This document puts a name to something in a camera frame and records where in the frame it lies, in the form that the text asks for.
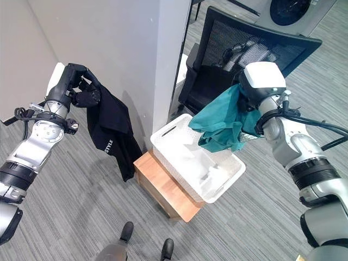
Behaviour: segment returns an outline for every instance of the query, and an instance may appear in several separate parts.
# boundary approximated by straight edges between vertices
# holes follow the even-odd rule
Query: green fabric
[[[244,142],[238,140],[241,131],[257,136],[254,127],[260,118],[260,112],[238,111],[239,84],[236,84],[204,107],[189,123],[197,132],[204,132],[198,144],[210,152],[231,148],[240,150]]]

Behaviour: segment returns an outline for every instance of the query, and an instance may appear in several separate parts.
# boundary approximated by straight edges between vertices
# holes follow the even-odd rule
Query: black shoe
[[[166,239],[162,247],[161,261],[163,261],[164,259],[170,260],[172,258],[173,250],[174,241],[170,238]]]
[[[128,221],[122,229],[120,239],[128,243],[133,233],[134,225],[132,222]]]

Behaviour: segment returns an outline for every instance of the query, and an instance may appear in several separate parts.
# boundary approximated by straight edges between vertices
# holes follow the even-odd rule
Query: black cloth
[[[133,162],[142,153],[133,136],[128,108],[104,86],[98,87],[101,100],[87,108],[88,131],[99,150],[115,156],[124,181],[134,177]]]

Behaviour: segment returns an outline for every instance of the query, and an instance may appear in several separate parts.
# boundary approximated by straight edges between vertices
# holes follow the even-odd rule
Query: office chair
[[[255,61],[271,61],[286,77],[320,45],[319,39],[276,32],[209,7],[200,44],[187,59],[179,102],[194,114],[231,85]]]

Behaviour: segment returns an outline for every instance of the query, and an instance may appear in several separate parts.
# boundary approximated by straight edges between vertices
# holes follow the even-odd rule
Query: laundry basket
[[[153,153],[197,202],[214,203],[245,171],[230,150],[211,153],[199,147],[202,133],[188,127],[183,114],[151,136]]]

